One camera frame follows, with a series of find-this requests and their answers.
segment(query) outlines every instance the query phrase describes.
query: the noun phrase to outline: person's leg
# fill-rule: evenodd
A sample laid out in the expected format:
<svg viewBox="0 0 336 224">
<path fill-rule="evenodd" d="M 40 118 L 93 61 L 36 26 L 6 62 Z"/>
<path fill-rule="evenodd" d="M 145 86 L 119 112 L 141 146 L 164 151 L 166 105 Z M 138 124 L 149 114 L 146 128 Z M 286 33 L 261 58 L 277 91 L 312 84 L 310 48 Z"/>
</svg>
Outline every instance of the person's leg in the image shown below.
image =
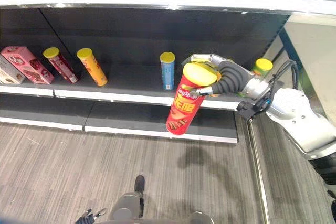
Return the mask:
<svg viewBox="0 0 336 224">
<path fill-rule="evenodd" d="M 139 175 L 135 179 L 134 192 L 121 196 L 112 209 L 112 220 L 132 220 L 139 219 L 143 215 L 143 191 L 145 178 Z"/>
<path fill-rule="evenodd" d="M 140 217 L 140 194 L 126 193 L 121 196 L 112 209 L 112 220 L 132 220 Z"/>
</svg>

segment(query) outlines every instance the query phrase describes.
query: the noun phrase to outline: snack box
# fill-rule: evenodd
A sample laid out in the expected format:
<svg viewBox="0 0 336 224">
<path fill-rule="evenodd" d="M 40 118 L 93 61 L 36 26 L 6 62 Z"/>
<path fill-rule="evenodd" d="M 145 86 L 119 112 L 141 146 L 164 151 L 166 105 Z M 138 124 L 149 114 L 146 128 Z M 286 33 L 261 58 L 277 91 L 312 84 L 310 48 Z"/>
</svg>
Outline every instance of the snack box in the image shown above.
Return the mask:
<svg viewBox="0 0 336 224">
<path fill-rule="evenodd" d="M 4 84 L 20 84 L 25 76 L 0 55 L 0 82 Z"/>
<path fill-rule="evenodd" d="M 1 54 L 33 83 L 51 84 L 54 79 L 27 47 L 5 47 Z"/>
</svg>

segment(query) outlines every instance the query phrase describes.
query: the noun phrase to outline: shelf edge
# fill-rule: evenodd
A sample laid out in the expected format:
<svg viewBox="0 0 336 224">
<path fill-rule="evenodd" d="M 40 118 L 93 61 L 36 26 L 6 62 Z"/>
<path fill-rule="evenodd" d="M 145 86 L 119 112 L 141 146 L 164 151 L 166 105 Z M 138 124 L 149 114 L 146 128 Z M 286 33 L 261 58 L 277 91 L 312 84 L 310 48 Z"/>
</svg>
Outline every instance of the shelf edge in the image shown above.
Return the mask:
<svg viewBox="0 0 336 224">
<path fill-rule="evenodd" d="M 186 139 L 186 140 L 201 140 L 201 141 L 208 141 L 208 142 L 221 142 L 221 143 L 232 143 L 232 144 L 236 144 L 238 142 L 237 138 L 233 138 L 233 137 L 219 137 L 219 136 L 207 136 L 207 135 L 195 135 L 195 134 L 174 135 L 170 132 L 132 130 L 132 129 L 111 128 L 111 127 L 84 126 L 84 131 L 131 134 L 131 135 L 145 135 L 145 136 L 166 137 L 170 139 L 177 138 L 177 139 Z"/>
<path fill-rule="evenodd" d="M 58 98 L 75 98 L 75 99 L 89 99 L 98 101 L 110 102 L 132 102 L 145 103 L 154 105 L 171 106 L 173 104 L 173 97 L 156 97 L 149 95 L 135 95 L 135 94 L 117 94 L 104 92 L 89 92 L 89 91 L 72 91 L 72 90 L 54 90 L 55 96 Z M 225 109 L 235 111 L 239 102 L 226 101 L 210 101 L 204 100 L 201 108 L 209 109 Z"/>
<path fill-rule="evenodd" d="M 42 127 L 50 127 L 50 128 L 58 128 L 58 129 L 65 129 L 65 130 L 70 130 L 70 131 L 72 131 L 72 130 L 82 131 L 83 130 L 82 125 L 53 123 L 53 122 L 44 122 L 44 121 L 34 121 L 34 120 L 17 119 L 17 118 L 0 117 L 0 122 L 24 124 L 24 125 L 32 125 L 32 126 L 42 126 Z"/>
<path fill-rule="evenodd" d="M 0 7 L 10 8 L 85 6 L 129 6 L 171 10 L 234 8 L 243 11 L 336 15 L 336 1 L 331 0 L 0 0 Z"/>
<path fill-rule="evenodd" d="M 25 88 L 19 86 L 0 86 L 0 93 L 36 95 L 42 97 L 54 96 L 53 89 Z"/>
</svg>

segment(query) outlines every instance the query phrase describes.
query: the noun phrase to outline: black shelf back panel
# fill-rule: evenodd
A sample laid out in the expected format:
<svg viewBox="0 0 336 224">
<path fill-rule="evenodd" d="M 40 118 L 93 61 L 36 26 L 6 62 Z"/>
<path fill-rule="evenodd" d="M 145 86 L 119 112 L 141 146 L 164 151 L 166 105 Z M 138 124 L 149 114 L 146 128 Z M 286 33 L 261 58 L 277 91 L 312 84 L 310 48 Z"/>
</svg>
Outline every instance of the black shelf back panel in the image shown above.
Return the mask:
<svg viewBox="0 0 336 224">
<path fill-rule="evenodd" d="M 90 47 L 103 68 L 159 65 L 164 51 L 175 53 L 176 65 L 194 53 L 213 53 L 250 68 L 287 18 L 199 10 L 1 9 L 0 46 L 28 46 L 39 59 L 45 48 L 56 46 L 72 63 L 78 63 L 78 49 Z"/>
</svg>

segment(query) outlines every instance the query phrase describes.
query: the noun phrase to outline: pink snack box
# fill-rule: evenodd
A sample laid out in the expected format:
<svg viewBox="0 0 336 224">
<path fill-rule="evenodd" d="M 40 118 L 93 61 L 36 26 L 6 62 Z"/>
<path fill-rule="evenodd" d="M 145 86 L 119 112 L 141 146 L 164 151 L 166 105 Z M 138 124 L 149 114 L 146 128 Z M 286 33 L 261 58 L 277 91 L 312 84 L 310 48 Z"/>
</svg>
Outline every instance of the pink snack box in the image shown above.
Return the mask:
<svg viewBox="0 0 336 224">
<path fill-rule="evenodd" d="M 54 79 L 27 47 L 5 47 L 1 54 L 33 83 L 51 84 Z"/>
</svg>

